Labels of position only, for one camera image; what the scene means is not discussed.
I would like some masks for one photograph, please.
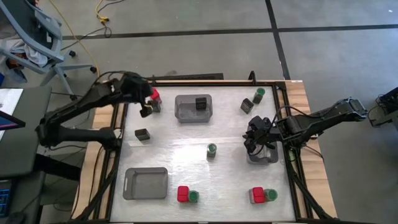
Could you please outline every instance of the gray container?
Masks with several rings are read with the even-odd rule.
[[[205,97],[205,110],[197,110],[195,99]],[[207,123],[213,115],[213,102],[209,94],[178,95],[175,97],[175,117],[180,123]]]
[[[126,200],[163,199],[167,196],[168,173],[164,167],[129,168],[123,185]]]

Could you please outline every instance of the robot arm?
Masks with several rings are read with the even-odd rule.
[[[257,145],[274,149],[271,143],[276,141],[301,148],[311,136],[322,134],[324,130],[344,121],[362,121],[366,119],[367,113],[359,100],[348,98],[312,114],[299,114],[280,119],[275,122],[275,126],[268,118],[261,119],[256,116],[249,122],[248,131],[243,136],[246,139],[244,145],[249,155],[254,152]]]
[[[117,103],[140,103],[141,116],[152,113],[145,98],[153,94],[147,80],[136,73],[125,73],[122,79],[95,83],[79,100],[73,101],[55,111],[48,112],[36,127],[40,144],[46,147],[56,146],[63,141],[98,141],[105,149],[114,149],[120,145],[111,128],[99,130],[70,129],[61,124],[92,108],[115,105]]]

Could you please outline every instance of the gray plastic bin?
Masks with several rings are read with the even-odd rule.
[[[197,110],[195,99],[205,97],[207,107]],[[178,95],[175,97],[175,117],[180,123],[207,123],[213,115],[213,102],[209,94]]]

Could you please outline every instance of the small black block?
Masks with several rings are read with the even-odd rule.
[[[136,135],[136,137],[140,141],[150,139],[149,132],[145,128],[144,129],[140,129],[140,130],[135,130],[134,134]]]
[[[241,105],[241,109],[246,113],[249,114],[250,111],[253,109],[254,104],[249,99],[244,99]]]
[[[199,97],[195,99],[195,103],[197,106],[197,110],[205,110],[207,107],[207,99],[206,97]]]
[[[152,111],[155,113],[160,113],[160,111],[162,110],[162,108],[160,107],[160,103],[156,100],[149,100],[148,104],[151,105]]]

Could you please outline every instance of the red block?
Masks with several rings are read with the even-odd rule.
[[[187,186],[179,186],[177,190],[177,201],[179,202],[189,202],[188,199],[189,188]]]
[[[154,89],[154,94],[152,94],[152,96],[150,96],[150,98],[161,102],[159,92],[155,88],[153,88],[153,89]]]
[[[252,203],[264,203],[266,202],[266,195],[262,187],[253,187],[250,191],[250,199]]]

